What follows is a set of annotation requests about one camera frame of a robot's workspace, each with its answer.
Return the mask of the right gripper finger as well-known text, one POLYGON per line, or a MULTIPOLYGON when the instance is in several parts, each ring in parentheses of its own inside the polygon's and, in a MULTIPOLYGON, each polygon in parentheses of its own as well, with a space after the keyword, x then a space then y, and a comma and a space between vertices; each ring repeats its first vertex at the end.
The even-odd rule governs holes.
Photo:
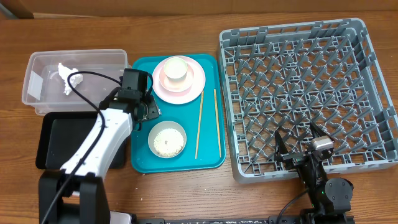
POLYGON ((314 139, 316 138, 330 138, 330 136, 325 133, 316 123, 314 123, 313 121, 310 122, 310 130, 311 130, 311 134, 313 136, 314 139))
POLYGON ((275 131, 275 154, 277 156, 288 154, 288 150, 285 146, 284 140, 282 139, 279 131, 275 131))

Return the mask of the white bowl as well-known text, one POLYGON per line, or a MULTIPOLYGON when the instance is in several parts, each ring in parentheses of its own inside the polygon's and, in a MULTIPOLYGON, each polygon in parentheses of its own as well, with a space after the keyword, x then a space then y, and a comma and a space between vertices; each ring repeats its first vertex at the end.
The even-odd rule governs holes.
POLYGON ((187 135, 186 135, 185 130, 181 127, 181 125, 179 125, 179 124, 176 123, 175 121, 162 121, 162 122, 156 124, 156 125, 151 129, 151 131, 149 132, 149 136, 148 136, 148 145, 149 145, 150 150, 151 150, 156 156, 158 156, 158 157, 160 157, 160 158, 165 158, 165 159, 173 158, 173 157, 162 157, 162 156, 160 156, 160 155, 155 151, 155 149, 154 149, 154 139, 155 139, 155 136, 156 136, 161 130, 167 129, 167 128, 173 128, 173 129, 176 129, 176 130, 178 130, 179 132, 181 132, 181 134, 183 135, 183 138, 184 138, 184 147, 183 147, 183 149, 185 148, 186 143, 187 143, 187 135))

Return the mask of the rice grains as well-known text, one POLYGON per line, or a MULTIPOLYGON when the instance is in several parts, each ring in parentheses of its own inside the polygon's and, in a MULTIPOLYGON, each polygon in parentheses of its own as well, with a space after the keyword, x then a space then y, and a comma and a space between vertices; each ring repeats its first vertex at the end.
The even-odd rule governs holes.
POLYGON ((154 149, 162 157, 176 156, 183 147, 183 135, 176 129, 163 129, 155 136, 154 149))

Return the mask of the wooden chopstick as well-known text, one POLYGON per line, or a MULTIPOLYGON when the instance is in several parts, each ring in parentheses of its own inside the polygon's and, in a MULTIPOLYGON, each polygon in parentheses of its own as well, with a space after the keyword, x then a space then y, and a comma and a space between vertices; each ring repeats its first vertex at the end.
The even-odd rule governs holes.
POLYGON ((221 158, 221 156, 222 156, 221 134, 220 134, 220 121, 219 121, 219 116, 218 116, 218 100, 217 100, 216 89, 213 90, 213 95, 214 95, 214 101, 215 101, 215 117, 216 117, 216 128, 217 128, 217 138, 218 138, 218 152, 219 152, 219 157, 221 158))
POLYGON ((196 147, 195 147, 195 159, 198 157, 198 147, 200 142, 200 130, 201 130, 201 118, 202 118, 202 111, 203 111, 203 99, 204 99, 204 91, 201 93, 201 100, 200 100, 200 112, 198 117, 198 129, 197 129, 197 140, 196 140, 196 147))

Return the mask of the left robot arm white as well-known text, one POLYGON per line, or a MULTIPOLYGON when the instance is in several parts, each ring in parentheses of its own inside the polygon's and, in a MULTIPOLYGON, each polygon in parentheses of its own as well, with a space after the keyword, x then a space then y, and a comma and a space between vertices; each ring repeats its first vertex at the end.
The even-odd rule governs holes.
POLYGON ((46 170, 39 179, 41 223, 125 223, 136 216, 110 210, 104 178, 121 145, 134 129, 160 116, 152 90, 153 76, 127 68, 117 87, 98 105, 97 119, 76 153, 60 170, 46 170))

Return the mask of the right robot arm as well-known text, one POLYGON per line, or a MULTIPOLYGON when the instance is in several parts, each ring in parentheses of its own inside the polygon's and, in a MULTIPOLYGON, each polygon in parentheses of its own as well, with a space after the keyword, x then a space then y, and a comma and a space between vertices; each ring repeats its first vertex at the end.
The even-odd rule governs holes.
POLYGON ((306 151, 291 153, 279 131, 275 131, 275 156, 277 162, 285 164, 288 170, 296 170, 305 190, 292 199, 280 211, 276 223, 282 223, 284 212, 300 197, 307 194, 312 208, 305 208, 295 217, 296 223, 354 223, 353 217, 346 216, 351 210, 353 184, 344 178, 329 179, 323 161, 334 152, 335 140, 322 131, 315 123, 310 123, 313 139, 306 151))

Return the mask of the grey dishwasher rack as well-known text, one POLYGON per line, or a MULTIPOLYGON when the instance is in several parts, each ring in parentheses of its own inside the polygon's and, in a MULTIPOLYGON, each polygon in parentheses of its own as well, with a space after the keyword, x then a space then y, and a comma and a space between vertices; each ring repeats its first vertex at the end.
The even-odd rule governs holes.
POLYGON ((296 177, 274 160, 274 133, 303 152, 310 123, 335 140, 328 173, 397 164, 397 112, 361 19, 224 30, 218 64, 237 182, 296 177))

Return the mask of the pale green cup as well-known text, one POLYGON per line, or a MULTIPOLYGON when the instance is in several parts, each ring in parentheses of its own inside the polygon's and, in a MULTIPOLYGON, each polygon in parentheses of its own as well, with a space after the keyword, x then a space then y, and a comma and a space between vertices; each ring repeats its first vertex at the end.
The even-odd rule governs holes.
POLYGON ((180 57, 170 57, 164 64, 164 72, 172 80, 182 79, 187 74, 187 70, 186 61, 180 57))

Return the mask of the large pink plate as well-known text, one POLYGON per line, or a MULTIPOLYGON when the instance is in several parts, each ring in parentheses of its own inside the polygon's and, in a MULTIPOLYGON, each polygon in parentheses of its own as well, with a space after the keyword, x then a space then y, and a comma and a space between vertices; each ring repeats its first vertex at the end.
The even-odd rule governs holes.
POLYGON ((159 81, 160 71, 164 68, 165 62, 170 58, 166 58, 161 61, 153 71, 153 90, 155 91, 156 95, 163 101, 175 104, 175 105, 182 105, 185 103, 189 103, 201 95, 202 91, 204 90, 205 83, 206 83, 206 76, 204 69, 202 66, 194 59, 183 56, 183 55, 176 55, 172 57, 180 57, 186 61, 187 65, 190 65, 193 68, 194 72, 194 79, 192 86, 183 92, 174 93, 171 91, 166 90, 163 88, 159 81))

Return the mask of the teal serving tray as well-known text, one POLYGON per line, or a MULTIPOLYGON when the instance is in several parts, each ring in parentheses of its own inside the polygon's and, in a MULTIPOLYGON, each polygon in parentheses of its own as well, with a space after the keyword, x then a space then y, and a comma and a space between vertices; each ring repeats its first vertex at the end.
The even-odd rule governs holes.
POLYGON ((141 173, 217 168, 226 159, 220 78, 217 62, 208 54, 184 56, 192 70, 205 80, 192 86, 200 90, 184 104, 164 101, 159 73, 167 56, 143 57, 133 68, 152 74, 153 96, 161 115, 131 133, 131 164, 141 173))

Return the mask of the crumpled white tissue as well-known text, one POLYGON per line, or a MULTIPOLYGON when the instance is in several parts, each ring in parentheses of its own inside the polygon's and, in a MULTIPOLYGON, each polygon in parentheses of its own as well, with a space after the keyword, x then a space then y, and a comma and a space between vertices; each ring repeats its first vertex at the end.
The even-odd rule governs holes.
POLYGON ((64 94, 67 96, 72 92, 72 88, 71 88, 70 84, 72 85, 72 87, 75 88, 77 85, 79 85, 83 81, 82 74, 76 74, 69 78, 70 74, 75 73, 75 72, 78 72, 78 70, 76 68, 70 69, 70 68, 64 66, 62 63, 58 64, 58 74, 60 75, 60 77, 63 79, 63 81, 65 83, 64 94))

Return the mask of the black tray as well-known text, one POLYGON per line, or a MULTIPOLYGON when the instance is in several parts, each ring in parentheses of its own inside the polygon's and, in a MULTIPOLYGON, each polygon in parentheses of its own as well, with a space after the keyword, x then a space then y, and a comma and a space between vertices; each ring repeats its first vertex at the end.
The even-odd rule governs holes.
POLYGON ((35 165, 38 169, 60 169, 91 131, 94 111, 51 112, 44 116, 35 165))

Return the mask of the clear plastic bin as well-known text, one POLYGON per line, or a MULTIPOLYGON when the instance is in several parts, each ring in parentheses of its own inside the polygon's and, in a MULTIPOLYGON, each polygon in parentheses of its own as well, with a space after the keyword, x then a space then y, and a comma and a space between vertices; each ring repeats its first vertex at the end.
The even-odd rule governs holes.
POLYGON ((58 50, 35 52, 27 64, 22 88, 22 102, 35 108, 38 115, 49 112, 93 111, 74 92, 64 94, 65 83, 58 74, 58 64, 80 71, 97 72, 115 80, 128 68, 127 53, 122 49, 58 50), (34 71, 43 78, 40 100, 27 93, 29 77, 34 71))

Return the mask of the white label sticker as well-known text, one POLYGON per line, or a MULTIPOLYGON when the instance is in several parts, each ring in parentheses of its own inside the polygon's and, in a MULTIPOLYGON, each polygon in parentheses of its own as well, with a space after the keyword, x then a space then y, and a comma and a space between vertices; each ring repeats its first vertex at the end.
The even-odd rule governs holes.
POLYGON ((27 93, 30 96, 33 96, 36 100, 40 100, 42 85, 43 78, 34 71, 31 71, 27 93))

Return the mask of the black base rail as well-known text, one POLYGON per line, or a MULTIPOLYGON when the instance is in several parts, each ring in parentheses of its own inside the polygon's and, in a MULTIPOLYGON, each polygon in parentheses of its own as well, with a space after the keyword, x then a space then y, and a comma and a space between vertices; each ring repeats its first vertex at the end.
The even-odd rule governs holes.
MULTIPOLYGON (((277 223, 277 216, 269 216, 268 218, 255 218, 255 219, 188 219, 188 220, 165 220, 163 218, 141 218, 136 219, 132 223, 136 224, 275 224, 277 223)), ((347 217, 346 223, 354 224, 354 217, 347 217)), ((305 223, 301 220, 300 216, 283 216, 279 223, 281 224, 299 224, 305 223)), ((335 223, 332 221, 321 220, 315 223, 335 223)))

